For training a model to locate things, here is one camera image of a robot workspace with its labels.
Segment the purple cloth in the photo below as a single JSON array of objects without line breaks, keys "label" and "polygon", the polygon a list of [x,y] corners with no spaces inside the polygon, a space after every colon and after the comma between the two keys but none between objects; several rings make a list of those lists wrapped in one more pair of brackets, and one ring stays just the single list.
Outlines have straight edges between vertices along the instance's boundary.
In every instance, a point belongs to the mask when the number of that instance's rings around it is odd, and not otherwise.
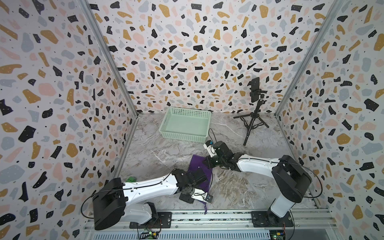
[{"label": "purple cloth", "polygon": [[[206,157],[193,155],[187,176],[187,186],[201,189],[209,194],[209,190],[213,181],[212,170],[204,165],[203,161]],[[205,207],[205,215],[207,214],[207,203],[203,203]]]}]

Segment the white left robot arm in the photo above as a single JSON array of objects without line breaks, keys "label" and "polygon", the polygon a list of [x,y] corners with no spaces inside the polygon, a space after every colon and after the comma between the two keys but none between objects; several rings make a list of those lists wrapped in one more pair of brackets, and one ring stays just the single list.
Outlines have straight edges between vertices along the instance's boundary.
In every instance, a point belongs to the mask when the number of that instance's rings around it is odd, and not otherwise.
[{"label": "white left robot arm", "polygon": [[179,199],[189,204],[195,200],[210,203],[213,197],[200,189],[206,181],[208,178],[202,169],[192,172],[174,169],[166,176],[134,183],[124,183],[121,178],[112,179],[92,197],[94,228],[105,230],[121,218],[153,226],[159,214],[149,200],[155,197],[179,194]]}]

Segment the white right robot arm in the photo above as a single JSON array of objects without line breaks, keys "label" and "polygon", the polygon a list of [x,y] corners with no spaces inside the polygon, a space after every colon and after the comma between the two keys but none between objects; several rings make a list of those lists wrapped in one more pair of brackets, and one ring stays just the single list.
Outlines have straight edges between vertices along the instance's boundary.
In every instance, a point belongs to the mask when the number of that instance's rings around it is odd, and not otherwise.
[{"label": "white right robot arm", "polygon": [[272,178],[281,193],[269,207],[267,216],[278,220],[285,217],[296,203],[302,202],[312,183],[310,175],[288,155],[279,159],[265,159],[243,153],[234,154],[222,141],[216,143],[207,141],[204,148],[209,153],[204,164],[210,169],[220,167]]}]

